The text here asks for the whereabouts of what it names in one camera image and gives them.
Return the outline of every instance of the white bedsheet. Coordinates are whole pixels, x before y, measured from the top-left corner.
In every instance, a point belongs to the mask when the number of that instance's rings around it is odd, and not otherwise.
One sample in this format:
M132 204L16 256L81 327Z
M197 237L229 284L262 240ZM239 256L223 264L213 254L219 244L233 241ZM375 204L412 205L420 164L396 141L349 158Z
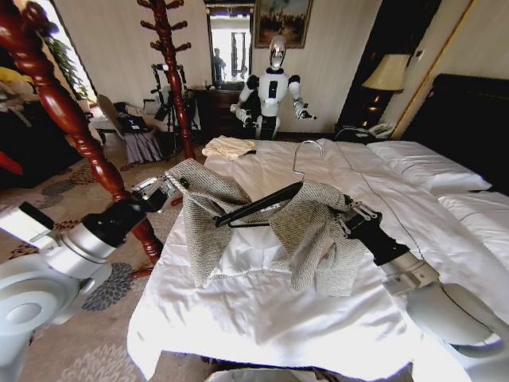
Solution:
M297 168L383 213L383 229L423 255L443 282L460 283L509 322L509 274L428 193L413 187L362 145L320 140L299 151ZM234 177L257 200L299 178L295 143L259 142L256 155L206 166ZM288 279L248 275L196 289L179 216L130 321L129 354L149 379L161 351L230 361L317 366L373 380L394 374L418 351L402 301L383 288L383 273L364 257L351 296L295 292Z

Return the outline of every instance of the gray knit sweater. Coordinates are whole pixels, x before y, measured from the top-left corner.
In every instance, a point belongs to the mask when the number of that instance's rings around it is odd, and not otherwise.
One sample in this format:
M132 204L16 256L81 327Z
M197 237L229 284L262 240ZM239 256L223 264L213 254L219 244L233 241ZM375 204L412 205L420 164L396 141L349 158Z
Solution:
M213 217L251 203L242 187L230 177L222 177L200 163L188 159L166 173L184 194L184 219L192 276L197 287L203 286L216 268L230 241L232 229L217 228ZM181 184L184 178L186 187ZM244 223L268 221L287 252L274 269L290 269L295 290L313 285L324 294L350 295L359 262L367 249L358 240L343 237L337 218L346 221L354 213L345 204L345 195L331 185L304 181L291 201L265 212L243 218ZM333 241L323 255L327 242Z

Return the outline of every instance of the black headboard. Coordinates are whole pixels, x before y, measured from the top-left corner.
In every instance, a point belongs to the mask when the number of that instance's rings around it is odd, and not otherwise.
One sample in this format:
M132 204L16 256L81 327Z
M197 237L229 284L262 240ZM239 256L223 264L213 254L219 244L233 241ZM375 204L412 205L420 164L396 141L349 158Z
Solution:
M468 167L509 195L509 80L440 74L402 139Z

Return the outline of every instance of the black hanger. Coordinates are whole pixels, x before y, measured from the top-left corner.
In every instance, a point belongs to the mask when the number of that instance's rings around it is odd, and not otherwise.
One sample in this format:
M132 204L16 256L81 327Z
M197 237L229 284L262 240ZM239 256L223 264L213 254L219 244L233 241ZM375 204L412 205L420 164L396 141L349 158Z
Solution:
M299 173L300 175L302 175L301 181L298 181L297 183L293 183L292 185L287 185L284 189L280 189L280 190L276 191L275 193L272 193L271 195L267 195L266 197L263 197L259 201L254 201L253 203L245 205L239 209L236 209L235 211L227 213L226 215L215 216L214 221L216 222L216 227L222 227L225 224L228 224L228 227L231 227L231 228L262 227L262 226L269 225L269 223L267 223L267 222L237 224L237 225L233 225L233 224L231 224L231 222L236 221L238 219L242 219L243 217L251 215L252 213L266 209L266 208L270 207L271 205L281 203L282 201L290 200L295 195L297 195L297 193L301 189L303 182L304 182L304 173L302 171L295 169L295 162L297 160L297 152L299 151L299 148L301 147L301 145L304 145L306 143L313 143L313 144L317 145L320 148L320 154L324 153L324 149L316 141L304 141L304 142L301 142L297 146L297 149L295 150L295 155L293 156L292 170L294 173Z

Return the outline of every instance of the wooden post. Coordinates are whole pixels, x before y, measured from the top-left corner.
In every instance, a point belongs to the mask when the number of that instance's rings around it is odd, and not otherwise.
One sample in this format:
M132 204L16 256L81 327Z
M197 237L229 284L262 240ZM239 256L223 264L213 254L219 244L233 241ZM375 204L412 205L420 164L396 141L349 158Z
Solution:
M177 58L175 57L176 52L181 52L191 48L191 44L186 43L175 48L172 41L172 29L176 30L185 28L188 23L183 21L172 27L168 23L168 16L166 14L166 9L183 6L184 1L174 0L166 5L165 0L138 0L138 4L145 8L150 8L153 11L155 25L151 25L146 21L142 21L141 24L143 28L155 30L159 36L159 40L155 43L151 43L150 46L162 53L165 58L165 63L168 65L166 78L168 79L168 84L172 89L173 102L175 103L175 110L177 112L177 120L181 127L182 139L184 141L184 156L186 158L195 158L191 132L189 130L188 115L185 110L184 99L182 98L181 77L177 71Z
M127 198L130 194L124 188L120 173L104 157L101 146L88 130L84 113L55 78L53 65L41 50L42 40L36 31L48 25L45 12L38 4L29 2L22 17L12 0L0 0L0 46L9 51L24 73L32 77L42 106L71 136L78 152L88 160L95 178L111 193L113 200ZM133 233L142 242L151 263L156 263L162 243L155 236L150 222L145 219L133 229Z

